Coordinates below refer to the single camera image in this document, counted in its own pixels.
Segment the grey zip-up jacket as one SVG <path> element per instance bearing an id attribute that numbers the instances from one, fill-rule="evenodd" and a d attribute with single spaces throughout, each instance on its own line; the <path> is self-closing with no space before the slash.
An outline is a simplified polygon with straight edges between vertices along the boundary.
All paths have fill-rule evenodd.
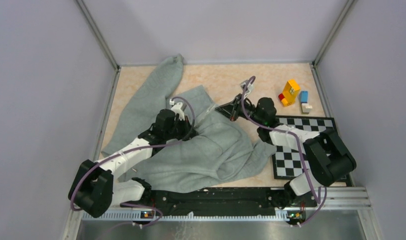
<path id="1" fill-rule="evenodd" d="M 140 86 L 120 114 L 111 140 L 101 150 L 107 157 L 155 122 L 157 114 L 169 106 L 169 99 L 183 76 L 183 56 L 162 61 Z M 120 182 L 140 178 L 154 190 L 189 193 L 205 187 L 233 182 L 259 174 L 276 147 L 257 141 L 236 123 L 215 111 L 215 103 L 203 86 L 181 94 L 195 114 L 197 136 L 163 148 L 141 161 L 119 178 Z"/>

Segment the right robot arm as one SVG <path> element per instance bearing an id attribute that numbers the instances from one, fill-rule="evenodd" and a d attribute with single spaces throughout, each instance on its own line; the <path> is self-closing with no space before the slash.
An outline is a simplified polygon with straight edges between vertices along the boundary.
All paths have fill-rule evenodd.
<path id="1" fill-rule="evenodd" d="M 215 111 L 232 122 L 239 117 L 247 119 L 258 126 L 257 133 L 263 142 L 299 153 L 303 172 L 288 181 L 284 190 L 273 197 L 272 205 L 277 208 L 297 206 L 307 193 L 317 199 L 316 190 L 329 187 L 357 167 L 356 160 L 336 130 L 307 131 L 281 123 L 269 97 L 252 104 L 238 94 L 231 102 L 216 107 Z"/>

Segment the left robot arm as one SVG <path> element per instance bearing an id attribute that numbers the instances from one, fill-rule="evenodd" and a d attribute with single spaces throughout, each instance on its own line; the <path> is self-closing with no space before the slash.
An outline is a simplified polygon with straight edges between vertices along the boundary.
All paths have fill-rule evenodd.
<path id="1" fill-rule="evenodd" d="M 198 132 L 181 109 L 162 109 L 149 129 L 124 148 L 96 162 L 85 160 L 79 166 L 68 193 L 71 208 L 83 210 L 94 218 L 110 207 L 134 201 L 144 207 L 151 193 L 144 181 L 115 181 L 138 163 L 151 158 L 166 147 L 187 141 Z"/>

